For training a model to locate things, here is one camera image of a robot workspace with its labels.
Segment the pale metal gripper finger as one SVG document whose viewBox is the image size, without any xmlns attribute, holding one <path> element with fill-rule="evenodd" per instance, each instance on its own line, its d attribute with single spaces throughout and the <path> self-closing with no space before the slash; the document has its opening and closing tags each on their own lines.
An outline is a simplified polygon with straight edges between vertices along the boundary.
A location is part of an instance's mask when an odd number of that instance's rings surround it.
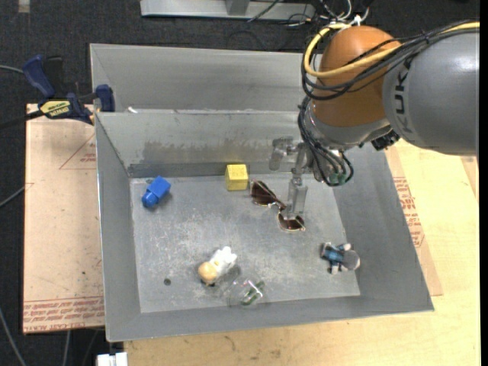
<svg viewBox="0 0 488 366">
<path fill-rule="evenodd" d="M 283 136 L 272 141 L 273 150 L 269 159 L 269 168 L 277 171 L 280 168 L 281 160 L 294 152 L 294 139 L 292 136 Z"/>
<path fill-rule="evenodd" d="M 286 218 L 297 217 L 304 212 L 308 187 L 303 184 L 301 177 L 293 177 L 288 187 Z"/>
</svg>

